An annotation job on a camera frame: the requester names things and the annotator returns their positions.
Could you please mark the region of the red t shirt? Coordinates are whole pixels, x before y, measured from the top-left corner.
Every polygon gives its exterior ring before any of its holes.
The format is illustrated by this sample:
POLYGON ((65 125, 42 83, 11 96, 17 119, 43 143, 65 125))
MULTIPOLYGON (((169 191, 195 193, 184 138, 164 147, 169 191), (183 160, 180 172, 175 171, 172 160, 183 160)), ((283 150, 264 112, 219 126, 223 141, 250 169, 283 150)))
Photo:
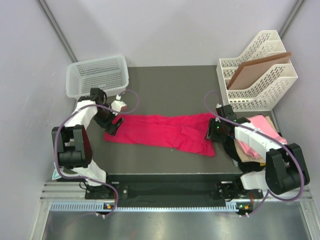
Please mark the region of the red t shirt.
POLYGON ((194 115, 123 115, 124 122, 115 136, 104 134, 104 141, 176 149, 181 152, 215 157, 211 141, 206 140, 209 113, 194 115))

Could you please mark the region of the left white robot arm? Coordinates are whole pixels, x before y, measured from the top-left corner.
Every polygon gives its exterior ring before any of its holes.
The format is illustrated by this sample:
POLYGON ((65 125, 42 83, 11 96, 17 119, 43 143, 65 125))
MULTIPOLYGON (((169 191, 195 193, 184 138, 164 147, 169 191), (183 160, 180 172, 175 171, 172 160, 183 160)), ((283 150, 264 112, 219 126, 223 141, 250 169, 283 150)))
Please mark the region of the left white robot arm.
POLYGON ((108 174, 93 160, 87 128, 94 120, 107 134, 115 136, 124 119, 114 120, 126 107, 119 94, 108 103, 107 94, 102 89, 92 88, 88 96, 78 99, 72 117, 62 127, 54 127, 51 131, 58 166, 77 173, 77 178, 85 178, 105 199, 113 194, 114 187, 108 183, 108 174))

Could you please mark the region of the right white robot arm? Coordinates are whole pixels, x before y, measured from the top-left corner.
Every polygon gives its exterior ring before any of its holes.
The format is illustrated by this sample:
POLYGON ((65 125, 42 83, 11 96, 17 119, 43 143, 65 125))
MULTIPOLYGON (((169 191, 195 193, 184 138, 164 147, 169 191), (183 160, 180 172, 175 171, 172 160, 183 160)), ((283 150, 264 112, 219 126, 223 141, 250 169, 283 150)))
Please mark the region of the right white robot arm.
POLYGON ((218 104, 216 115, 209 120, 206 139, 219 143, 234 141, 246 157, 261 159, 265 164, 262 170, 244 173, 233 185, 239 198, 257 189, 281 195, 310 183, 301 147, 288 144, 262 115, 238 118, 230 105, 218 104))

